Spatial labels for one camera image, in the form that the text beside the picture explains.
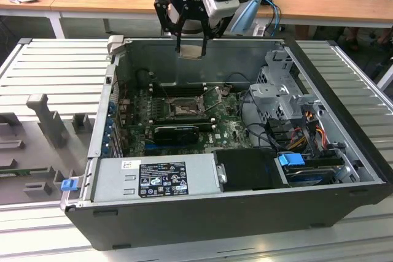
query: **warning label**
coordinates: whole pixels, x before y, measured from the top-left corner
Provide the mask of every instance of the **warning label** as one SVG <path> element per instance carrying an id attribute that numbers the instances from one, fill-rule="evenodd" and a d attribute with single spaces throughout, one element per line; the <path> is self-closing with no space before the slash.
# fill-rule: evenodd
<path id="1" fill-rule="evenodd" d="M 141 198 L 187 195 L 185 162 L 141 164 L 139 166 L 139 191 Z"/>

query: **sticker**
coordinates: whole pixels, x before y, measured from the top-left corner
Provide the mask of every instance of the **sticker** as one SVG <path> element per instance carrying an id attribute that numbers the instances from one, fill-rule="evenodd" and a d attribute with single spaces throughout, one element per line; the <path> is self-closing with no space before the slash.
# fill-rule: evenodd
<path id="1" fill-rule="evenodd" d="M 0 174 L 0 178 L 6 178 L 6 177 L 16 177 L 17 175 L 15 173 L 3 173 Z"/>
<path id="2" fill-rule="evenodd" d="M 154 198 L 158 196 L 179 196 L 187 195 L 189 193 L 185 162 L 158 164 L 141 164 L 141 161 L 137 162 L 139 162 L 138 192 L 141 198 Z"/>
<path id="3" fill-rule="evenodd" d="M 122 169 L 138 169 L 141 160 L 122 161 Z"/>

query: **white table leg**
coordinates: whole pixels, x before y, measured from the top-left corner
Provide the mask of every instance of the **white table leg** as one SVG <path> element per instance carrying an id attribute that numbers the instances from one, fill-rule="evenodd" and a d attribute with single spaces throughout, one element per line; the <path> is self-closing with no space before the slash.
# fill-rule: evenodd
<path id="1" fill-rule="evenodd" d="M 376 86 L 378 86 L 380 90 L 384 91 L 386 87 L 388 87 L 389 84 L 392 82 L 392 80 L 393 80 L 393 66 L 391 66 L 389 70 L 387 70 L 387 72 L 383 75 L 383 77 L 381 78 L 381 80 L 378 82 Z"/>
<path id="2" fill-rule="evenodd" d="M 47 18 L 50 20 L 50 24 L 52 25 L 53 32 L 57 39 L 65 39 L 63 28 L 61 27 L 60 22 L 60 13 L 58 12 L 49 12 L 47 14 Z"/>

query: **green circuit board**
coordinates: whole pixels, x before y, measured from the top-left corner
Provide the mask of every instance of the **green circuit board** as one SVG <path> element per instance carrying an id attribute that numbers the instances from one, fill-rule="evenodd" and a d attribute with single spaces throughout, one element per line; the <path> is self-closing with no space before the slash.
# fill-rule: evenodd
<path id="1" fill-rule="evenodd" d="M 236 95 L 231 93 L 228 96 L 221 96 L 220 94 L 220 88 L 210 89 L 202 99 L 200 97 L 155 98 L 146 90 L 134 93 L 130 98 L 133 103 L 129 106 L 129 120 L 124 126 L 128 133 L 129 156 L 186 155 L 211 153 L 220 148 L 252 147 L 246 129 L 237 115 L 239 102 Z M 179 108 L 177 106 L 179 102 L 187 108 Z M 202 114 L 196 111 L 199 107 L 205 110 Z M 156 145 L 153 137 L 154 129 L 163 125 L 152 124 L 152 121 L 167 123 L 176 115 L 177 120 L 190 117 L 215 118 L 215 128 L 200 131 L 196 144 L 170 147 Z M 182 125 L 181 121 L 177 120 L 174 121 L 174 125 Z"/>

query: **blue latch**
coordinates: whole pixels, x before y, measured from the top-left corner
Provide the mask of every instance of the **blue latch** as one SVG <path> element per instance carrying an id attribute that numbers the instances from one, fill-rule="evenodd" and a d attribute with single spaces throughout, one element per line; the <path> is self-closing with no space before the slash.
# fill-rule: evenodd
<path id="1" fill-rule="evenodd" d="M 62 191 L 78 190 L 77 179 L 64 179 L 61 183 Z"/>
<path id="2" fill-rule="evenodd" d="M 304 165 L 305 161 L 299 153 L 283 153 L 278 157 L 281 166 Z"/>

